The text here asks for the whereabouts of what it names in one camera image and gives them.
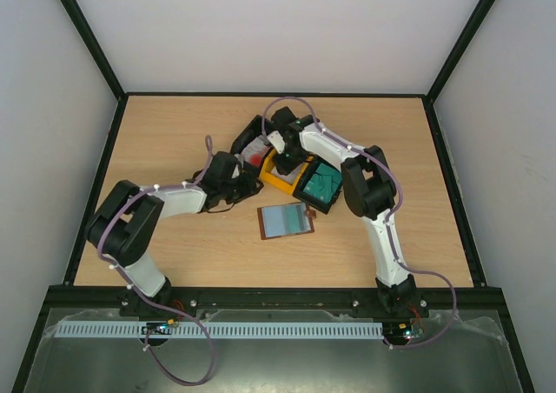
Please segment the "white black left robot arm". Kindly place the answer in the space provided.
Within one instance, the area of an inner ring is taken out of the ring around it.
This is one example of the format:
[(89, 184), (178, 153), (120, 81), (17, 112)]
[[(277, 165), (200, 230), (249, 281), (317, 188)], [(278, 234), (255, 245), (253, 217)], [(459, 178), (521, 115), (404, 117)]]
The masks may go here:
[(221, 202), (233, 207), (262, 188), (262, 181), (240, 158), (219, 151), (179, 184), (142, 187), (129, 180), (118, 182), (87, 223), (85, 236), (128, 289), (155, 303), (170, 288), (149, 254), (156, 225), (172, 216), (212, 213)]

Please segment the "brown leather card holder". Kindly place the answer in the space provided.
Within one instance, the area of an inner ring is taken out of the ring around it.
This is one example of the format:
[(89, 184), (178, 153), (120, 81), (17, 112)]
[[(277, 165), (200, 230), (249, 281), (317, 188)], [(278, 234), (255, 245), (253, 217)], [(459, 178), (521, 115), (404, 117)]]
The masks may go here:
[(314, 233), (315, 211), (306, 203), (287, 203), (257, 209), (261, 240)]

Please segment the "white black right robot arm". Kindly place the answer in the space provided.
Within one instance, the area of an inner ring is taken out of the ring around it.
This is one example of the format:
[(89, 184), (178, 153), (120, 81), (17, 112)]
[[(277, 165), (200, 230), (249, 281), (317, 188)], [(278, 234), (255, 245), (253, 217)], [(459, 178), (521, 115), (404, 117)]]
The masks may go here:
[(315, 116), (299, 118), (288, 107), (277, 110), (270, 122), (273, 131), (268, 140), (277, 151), (282, 174), (307, 155), (321, 158), (341, 173), (346, 205), (365, 224), (373, 249), (380, 308), (398, 316), (412, 302), (416, 283), (402, 254), (394, 217), (397, 182), (382, 149), (351, 143)]

